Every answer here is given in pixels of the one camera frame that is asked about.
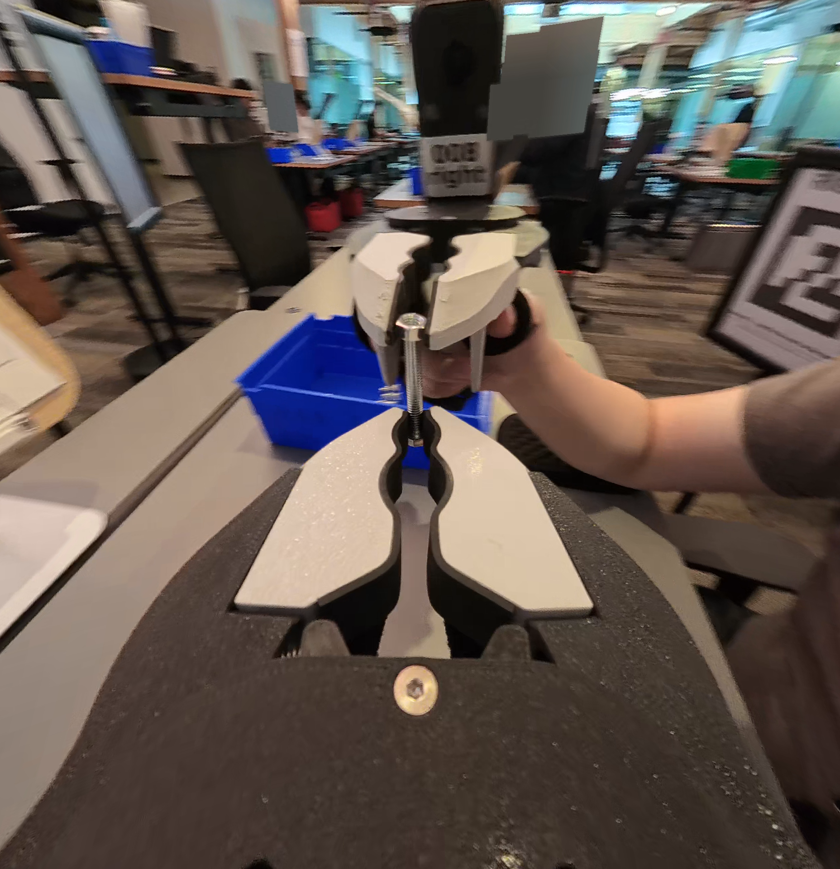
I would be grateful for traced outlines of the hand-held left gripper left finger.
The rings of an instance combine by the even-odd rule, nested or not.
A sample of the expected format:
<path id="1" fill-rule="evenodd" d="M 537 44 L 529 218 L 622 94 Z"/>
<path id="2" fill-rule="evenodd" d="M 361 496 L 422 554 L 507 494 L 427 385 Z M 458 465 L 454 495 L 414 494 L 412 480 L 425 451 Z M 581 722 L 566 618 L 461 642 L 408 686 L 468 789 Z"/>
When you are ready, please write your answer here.
<path id="1" fill-rule="evenodd" d="M 299 471 L 234 597 L 245 614 L 330 621 L 350 654 L 376 657 L 401 592 L 404 413 L 391 408 Z"/>

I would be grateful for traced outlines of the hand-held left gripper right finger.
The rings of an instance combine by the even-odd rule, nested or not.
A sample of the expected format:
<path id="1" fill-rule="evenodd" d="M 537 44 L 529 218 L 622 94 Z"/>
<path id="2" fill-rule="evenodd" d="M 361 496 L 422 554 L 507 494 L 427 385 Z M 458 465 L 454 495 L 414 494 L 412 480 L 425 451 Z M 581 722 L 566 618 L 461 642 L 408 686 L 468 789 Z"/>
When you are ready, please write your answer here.
<path id="1" fill-rule="evenodd" d="M 477 659 L 515 625 L 593 614 L 594 603 L 527 468 L 442 408 L 427 412 L 427 592 L 449 657 Z"/>

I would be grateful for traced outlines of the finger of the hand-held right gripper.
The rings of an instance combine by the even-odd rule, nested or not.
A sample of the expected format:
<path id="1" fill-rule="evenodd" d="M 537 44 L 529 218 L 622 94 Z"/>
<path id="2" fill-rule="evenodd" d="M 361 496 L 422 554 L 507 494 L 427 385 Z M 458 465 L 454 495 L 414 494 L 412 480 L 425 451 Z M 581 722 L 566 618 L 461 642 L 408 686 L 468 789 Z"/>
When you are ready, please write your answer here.
<path id="1" fill-rule="evenodd" d="M 516 234 L 461 234 L 450 245 L 455 253 L 436 279 L 426 339 L 432 351 L 469 342 L 469 387 L 476 393 L 482 385 L 488 327 L 511 306 L 519 288 Z"/>
<path id="2" fill-rule="evenodd" d="M 358 339 L 376 356 L 385 386 L 396 384 L 402 366 L 396 320 L 423 313 L 421 285 L 430 272 L 431 238 L 416 232 L 378 232 L 350 262 L 350 293 Z"/>

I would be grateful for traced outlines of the long hex head bolt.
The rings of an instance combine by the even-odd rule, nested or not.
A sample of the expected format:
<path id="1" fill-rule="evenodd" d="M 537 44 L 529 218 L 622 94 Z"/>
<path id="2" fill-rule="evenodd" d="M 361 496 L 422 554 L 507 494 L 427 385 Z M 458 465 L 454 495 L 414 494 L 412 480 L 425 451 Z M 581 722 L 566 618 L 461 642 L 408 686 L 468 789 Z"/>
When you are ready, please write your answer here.
<path id="1" fill-rule="evenodd" d="M 424 445 L 424 394 L 421 347 L 425 318 L 413 312 L 401 315 L 396 321 L 404 347 L 404 386 L 407 413 L 410 418 L 410 446 Z"/>

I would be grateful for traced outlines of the blue plastic bin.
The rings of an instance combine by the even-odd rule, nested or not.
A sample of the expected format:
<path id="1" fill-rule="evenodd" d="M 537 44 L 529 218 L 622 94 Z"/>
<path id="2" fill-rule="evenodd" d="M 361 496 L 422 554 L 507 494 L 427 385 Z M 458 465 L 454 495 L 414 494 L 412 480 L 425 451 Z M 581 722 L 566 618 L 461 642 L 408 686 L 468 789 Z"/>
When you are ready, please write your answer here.
<path id="1" fill-rule="evenodd" d="M 238 378 L 270 441 L 279 447 L 323 451 L 324 464 L 383 472 L 401 460 L 428 469 L 437 442 L 443 458 L 500 451 L 491 438 L 492 397 L 472 394 L 457 411 L 424 400 L 424 445 L 410 446 L 410 418 L 402 366 L 400 406 L 377 403 L 384 386 L 376 356 L 358 339 L 350 316 L 307 316 L 278 339 Z"/>

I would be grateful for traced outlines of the person's right forearm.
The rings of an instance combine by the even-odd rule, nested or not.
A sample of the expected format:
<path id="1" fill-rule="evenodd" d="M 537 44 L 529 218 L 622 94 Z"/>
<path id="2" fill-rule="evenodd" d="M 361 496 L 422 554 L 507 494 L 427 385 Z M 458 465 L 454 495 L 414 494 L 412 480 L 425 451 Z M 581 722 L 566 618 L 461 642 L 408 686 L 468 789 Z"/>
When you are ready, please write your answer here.
<path id="1" fill-rule="evenodd" d="M 747 453 L 747 389 L 647 398 L 580 367 L 549 338 L 544 361 L 503 396 L 545 445 L 605 481 L 658 492 L 769 492 Z"/>

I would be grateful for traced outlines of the person's right hand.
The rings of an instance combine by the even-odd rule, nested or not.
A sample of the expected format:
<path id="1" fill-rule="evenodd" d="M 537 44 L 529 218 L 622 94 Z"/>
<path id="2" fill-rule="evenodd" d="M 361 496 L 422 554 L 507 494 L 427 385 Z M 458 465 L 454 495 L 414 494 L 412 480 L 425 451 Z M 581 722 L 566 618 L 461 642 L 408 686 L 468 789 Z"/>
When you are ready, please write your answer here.
<path id="1" fill-rule="evenodd" d="M 458 342 L 434 351 L 422 347 L 423 394 L 426 400 L 440 402 L 461 394 L 491 391 L 507 396 L 527 381 L 544 361 L 549 333 L 544 322 L 544 308 L 532 294 L 519 291 L 515 303 L 487 325 L 488 339 L 509 341 L 518 331 L 521 311 L 531 313 L 532 327 L 523 341 L 507 353 L 486 355 L 482 363 L 480 385 L 471 384 L 469 346 Z"/>

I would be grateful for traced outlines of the black wrist rest pad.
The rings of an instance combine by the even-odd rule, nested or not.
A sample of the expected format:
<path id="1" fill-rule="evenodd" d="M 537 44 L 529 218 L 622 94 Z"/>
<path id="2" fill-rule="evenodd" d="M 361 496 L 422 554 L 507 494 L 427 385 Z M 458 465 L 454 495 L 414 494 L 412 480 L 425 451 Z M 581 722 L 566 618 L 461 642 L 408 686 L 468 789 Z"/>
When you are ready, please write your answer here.
<path id="1" fill-rule="evenodd" d="M 605 481 L 568 464 L 551 451 L 519 415 L 508 415 L 501 421 L 496 439 L 528 471 L 543 474 L 558 487 L 598 494 L 637 493 L 636 489 Z"/>

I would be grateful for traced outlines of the black high-back chair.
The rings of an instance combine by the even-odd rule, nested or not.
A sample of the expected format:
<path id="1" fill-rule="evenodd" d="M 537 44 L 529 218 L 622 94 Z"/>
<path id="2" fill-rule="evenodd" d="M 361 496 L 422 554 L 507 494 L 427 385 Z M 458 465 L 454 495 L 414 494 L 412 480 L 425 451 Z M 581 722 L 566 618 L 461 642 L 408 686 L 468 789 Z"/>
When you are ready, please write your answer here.
<path id="1" fill-rule="evenodd" d="M 248 307 L 267 310 L 311 272 L 312 256 L 305 222 L 263 142 L 178 146 L 235 256 Z"/>

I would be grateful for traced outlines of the grey trash can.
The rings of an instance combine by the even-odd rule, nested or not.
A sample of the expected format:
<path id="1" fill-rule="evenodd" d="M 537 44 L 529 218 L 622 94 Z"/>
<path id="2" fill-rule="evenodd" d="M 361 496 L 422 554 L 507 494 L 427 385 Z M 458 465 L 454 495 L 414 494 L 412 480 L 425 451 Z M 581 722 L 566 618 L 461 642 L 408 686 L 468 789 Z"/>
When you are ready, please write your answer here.
<path id="1" fill-rule="evenodd" d="M 731 277 L 759 229 L 753 223 L 702 225 L 688 245 L 683 263 L 695 274 Z"/>

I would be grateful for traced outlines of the white stand base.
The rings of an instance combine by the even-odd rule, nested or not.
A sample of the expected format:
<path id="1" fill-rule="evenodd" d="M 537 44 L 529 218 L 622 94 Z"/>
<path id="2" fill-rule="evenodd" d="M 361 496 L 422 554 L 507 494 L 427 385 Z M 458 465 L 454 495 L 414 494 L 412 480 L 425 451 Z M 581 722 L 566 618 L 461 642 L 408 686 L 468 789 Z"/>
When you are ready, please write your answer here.
<path id="1" fill-rule="evenodd" d="M 97 509 L 0 495 L 0 639 L 101 536 Z"/>

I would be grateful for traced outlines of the wooden document board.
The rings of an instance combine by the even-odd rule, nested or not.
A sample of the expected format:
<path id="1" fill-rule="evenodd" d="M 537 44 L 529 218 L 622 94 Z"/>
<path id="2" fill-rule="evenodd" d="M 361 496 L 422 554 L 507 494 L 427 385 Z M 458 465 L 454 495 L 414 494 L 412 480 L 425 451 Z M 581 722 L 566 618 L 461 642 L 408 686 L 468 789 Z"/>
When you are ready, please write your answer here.
<path id="1" fill-rule="evenodd" d="M 0 285 L 0 325 L 26 346 L 41 362 L 53 368 L 66 385 L 39 401 L 31 411 L 29 429 L 0 437 L 0 458 L 66 420 L 81 392 L 78 371 L 71 358 Z"/>

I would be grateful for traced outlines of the framed marker sign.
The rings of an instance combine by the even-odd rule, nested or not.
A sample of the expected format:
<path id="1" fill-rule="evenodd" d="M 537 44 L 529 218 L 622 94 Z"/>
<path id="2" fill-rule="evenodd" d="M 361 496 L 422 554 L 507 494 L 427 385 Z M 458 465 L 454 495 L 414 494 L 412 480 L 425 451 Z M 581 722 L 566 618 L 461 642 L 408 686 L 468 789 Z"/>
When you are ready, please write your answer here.
<path id="1" fill-rule="evenodd" d="M 764 375 L 840 356 L 840 148 L 800 148 L 708 321 Z"/>

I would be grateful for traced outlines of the tilted display on black stand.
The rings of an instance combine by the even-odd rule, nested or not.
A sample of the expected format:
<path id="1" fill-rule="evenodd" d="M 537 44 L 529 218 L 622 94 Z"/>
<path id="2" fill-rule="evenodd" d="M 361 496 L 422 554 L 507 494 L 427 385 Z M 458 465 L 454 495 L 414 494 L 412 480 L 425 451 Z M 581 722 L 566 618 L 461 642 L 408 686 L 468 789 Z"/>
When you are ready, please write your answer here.
<path id="1" fill-rule="evenodd" d="M 17 43 L 4 16 L 0 13 L 0 45 L 10 63 L 13 77 L 28 98 L 45 136 L 57 155 L 57 168 L 66 184 L 82 192 L 70 159 L 57 135 L 56 128 L 44 113 L 35 89 L 33 71 L 23 65 L 19 46 L 32 49 L 39 68 L 45 71 L 48 83 L 64 103 L 68 116 L 86 147 L 100 177 L 105 181 L 112 201 L 119 208 L 124 233 L 141 266 L 143 277 L 152 291 L 158 316 L 150 315 L 143 303 L 131 272 L 124 265 L 106 233 L 103 221 L 83 201 L 87 213 L 110 259 L 135 317 L 150 342 L 129 353 L 123 367 L 134 383 L 142 382 L 191 344 L 181 334 L 182 323 L 174 308 L 161 275 L 144 241 L 144 234 L 163 217 L 156 203 L 152 186 L 132 148 L 130 138 L 116 111 L 110 90 L 95 63 L 88 46 L 86 31 L 60 18 L 21 5 L 11 5 L 15 16 Z"/>

